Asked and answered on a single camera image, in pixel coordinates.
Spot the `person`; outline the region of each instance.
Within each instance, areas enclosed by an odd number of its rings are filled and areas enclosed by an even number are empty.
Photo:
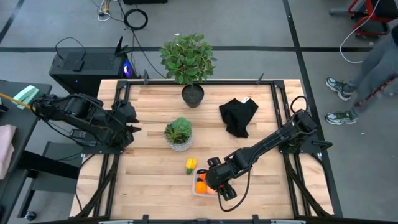
[[[398,93],[398,25],[370,51],[355,79],[345,83],[329,77],[326,86],[343,101],[348,101],[354,92],[358,94],[348,111],[325,115],[328,123],[336,125],[357,122],[377,99]]]

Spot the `pink cloth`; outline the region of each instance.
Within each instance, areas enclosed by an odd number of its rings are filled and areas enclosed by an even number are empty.
[[[16,128],[11,125],[0,127],[0,180],[6,177],[8,167],[10,166],[11,156],[14,152],[11,141]]]

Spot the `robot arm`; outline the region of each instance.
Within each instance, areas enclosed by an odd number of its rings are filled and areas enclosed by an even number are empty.
[[[209,170],[206,183],[209,187],[221,194],[225,200],[236,197],[236,192],[228,183],[231,179],[238,178],[251,170],[258,158],[271,149],[289,144],[299,146],[310,135],[317,131],[317,125],[311,116],[304,110],[299,110],[283,125],[283,127],[259,143],[234,151],[224,158],[221,163],[218,157],[208,159]]]
[[[137,123],[136,112],[130,102],[116,101],[111,110],[102,109],[103,102],[86,94],[71,94],[64,98],[42,95],[31,104],[32,112],[48,122],[64,121],[88,133],[95,142],[107,147],[126,147],[133,142],[132,133],[138,131],[126,123]]]

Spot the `black computer tower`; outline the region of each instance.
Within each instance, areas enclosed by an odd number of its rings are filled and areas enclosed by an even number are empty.
[[[126,54],[115,55],[113,48],[60,49],[49,74],[69,93],[85,93],[97,97],[101,80],[137,78]],[[83,61],[80,70],[76,62]]]

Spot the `plastic tray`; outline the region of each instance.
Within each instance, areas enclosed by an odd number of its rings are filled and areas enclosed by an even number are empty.
[[[207,168],[196,168],[196,169],[193,171],[193,175],[192,175],[192,176],[193,176],[193,180],[192,180],[192,193],[193,193],[194,195],[196,195],[196,196],[217,198],[217,194],[214,194],[214,195],[211,195],[211,194],[208,194],[208,193],[199,194],[199,193],[197,193],[197,191],[195,190],[195,184],[197,183],[197,178],[200,177],[200,174],[197,174],[197,171],[200,170],[200,169],[207,169]]]

